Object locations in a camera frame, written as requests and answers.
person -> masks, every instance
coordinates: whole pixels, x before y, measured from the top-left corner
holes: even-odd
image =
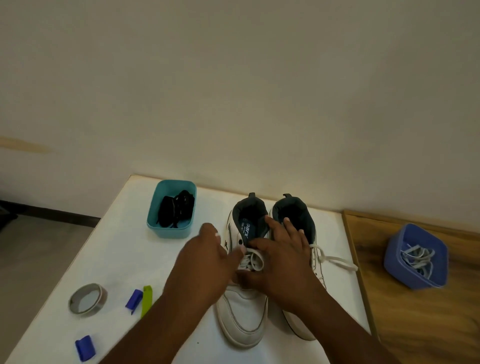
[[[322,345],[331,364],[399,363],[327,293],[310,268],[310,248],[303,231],[265,216],[274,240],[255,239],[262,252],[261,272],[237,270],[245,253],[227,254],[212,224],[180,251],[160,298],[103,358],[101,364],[171,363],[198,323],[224,293],[230,279],[266,294],[297,315]]]

brown wooden panel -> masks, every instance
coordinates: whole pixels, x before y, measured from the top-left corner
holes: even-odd
[[[448,283],[412,291],[383,267],[388,240],[413,221],[344,211],[372,334],[404,364],[480,363],[480,234],[420,224],[448,246]]]

clear adhesive tape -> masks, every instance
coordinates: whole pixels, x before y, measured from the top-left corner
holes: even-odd
[[[72,294],[68,309],[75,315],[94,315],[107,301],[107,295],[107,290],[98,283],[86,284]]]

green strip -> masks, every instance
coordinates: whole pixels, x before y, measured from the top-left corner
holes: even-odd
[[[142,315],[140,316],[140,318],[145,316],[145,314],[148,312],[150,307],[152,307],[152,301],[153,301],[152,286],[144,286],[144,297],[142,299]]]

person's right hand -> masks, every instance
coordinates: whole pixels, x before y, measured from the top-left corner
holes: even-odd
[[[254,239],[250,246],[262,252],[265,265],[260,272],[238,270],[236,281],[273,299],[282,309],[298,315],[313,297],[327,295],[310,267],[310,247],[303,231],[297,231],[288,218],[283,226],[269,216],[265,221],[274,240]]]

